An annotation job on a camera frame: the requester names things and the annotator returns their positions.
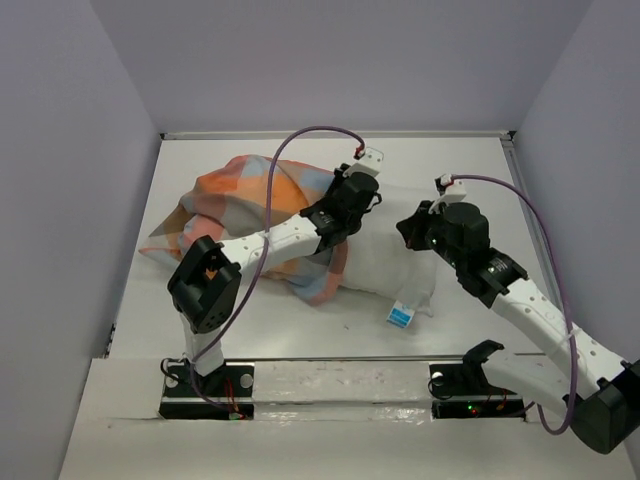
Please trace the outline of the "white pillow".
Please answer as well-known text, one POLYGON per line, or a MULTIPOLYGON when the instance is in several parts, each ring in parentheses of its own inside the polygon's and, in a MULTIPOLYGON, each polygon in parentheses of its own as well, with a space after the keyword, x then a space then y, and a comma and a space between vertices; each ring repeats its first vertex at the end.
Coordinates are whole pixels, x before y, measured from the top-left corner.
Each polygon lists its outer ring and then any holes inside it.
POLYGON ((420 191, 383 184, 382 202, 366 214, 356 234, 332 249, 328 302, 340 287, 377 294, 408 309, 433 315, 435 254, 406 246, 397 223, 415 213, 420 191))

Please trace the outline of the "multicolour patchwork pillowcase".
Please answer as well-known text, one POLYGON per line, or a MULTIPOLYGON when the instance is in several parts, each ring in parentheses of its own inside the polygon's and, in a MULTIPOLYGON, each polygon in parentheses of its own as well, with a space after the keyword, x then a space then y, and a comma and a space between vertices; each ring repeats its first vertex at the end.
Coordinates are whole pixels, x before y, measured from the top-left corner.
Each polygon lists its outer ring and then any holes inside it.
MULTIPOLYGON (((264 229, 266 188, 271 160, 237 156, 222 168, 198 177, 174 210, 149 234, 139 253, 171 269, 203 235, 216 242, 264 229)), ((324 195, 334 174, 295 161, 277 162, 273 180, 271 224, 288 220, 324 195)), ((318 306, 331 300, 343 280, 348 245, 267 267, 262 274, 289 284, 304 302, 318 306)))

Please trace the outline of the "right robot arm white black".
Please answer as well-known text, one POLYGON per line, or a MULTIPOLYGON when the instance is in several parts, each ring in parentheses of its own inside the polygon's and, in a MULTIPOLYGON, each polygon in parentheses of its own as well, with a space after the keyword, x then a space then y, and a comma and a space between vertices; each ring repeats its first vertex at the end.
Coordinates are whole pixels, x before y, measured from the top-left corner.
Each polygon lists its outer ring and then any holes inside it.
POLYGON ((454 268, 461 287, 522 332, 546 359, 512 355, 495 341, 468 350, 462 384, 513 391, 557 416, 591 450, 611 453, 639 427, 639 364, 628 362, 574 323, 526 270, 491 247, 489 223, 475 205, 423 201, 396 225, 405 245, 432 251, 454 268))

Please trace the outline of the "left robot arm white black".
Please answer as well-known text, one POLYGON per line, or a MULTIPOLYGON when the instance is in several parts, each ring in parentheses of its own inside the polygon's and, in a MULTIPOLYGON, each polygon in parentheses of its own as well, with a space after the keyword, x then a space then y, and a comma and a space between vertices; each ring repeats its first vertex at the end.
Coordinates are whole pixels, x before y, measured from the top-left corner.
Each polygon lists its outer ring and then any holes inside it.
POLYGON ((284 222, 264 231, 224 242, 209 236, 196 240, 168 281, 172 303, 181 315, 189 364, 186 381, 209 395, 221 383, 223 328, 237 318, 236 297, 243 280, 249 288, 259 275, 286 261, 331 250, 362 225, 363 216, 381 202, 376 180, 382 160, 342 165, 324 196, 284 222))

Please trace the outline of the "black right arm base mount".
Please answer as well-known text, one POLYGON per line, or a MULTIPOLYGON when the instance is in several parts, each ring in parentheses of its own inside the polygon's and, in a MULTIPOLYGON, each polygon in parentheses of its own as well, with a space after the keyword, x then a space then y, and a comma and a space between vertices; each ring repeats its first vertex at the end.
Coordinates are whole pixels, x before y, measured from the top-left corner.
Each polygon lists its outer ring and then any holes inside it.
POLYGON ((491 385, 484 364, 504 346, 485 340, 469 349, 457 362, 429 366, 427 388, 432 398, 434 420, 503 419, 525 420, 532 405, 516 393, 491 385))

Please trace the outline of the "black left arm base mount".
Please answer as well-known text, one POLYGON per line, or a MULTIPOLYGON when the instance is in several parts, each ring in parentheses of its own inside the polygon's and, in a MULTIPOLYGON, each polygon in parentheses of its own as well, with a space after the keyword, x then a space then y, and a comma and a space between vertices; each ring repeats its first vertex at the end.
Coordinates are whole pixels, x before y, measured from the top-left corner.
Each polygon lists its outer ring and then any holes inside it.
POLYGON ((195 373, 197 393, 186 359, 163 359, 158 415, 165 420, 244 421, 254 418, 255 364, 225 361, 207 376, 195 373))

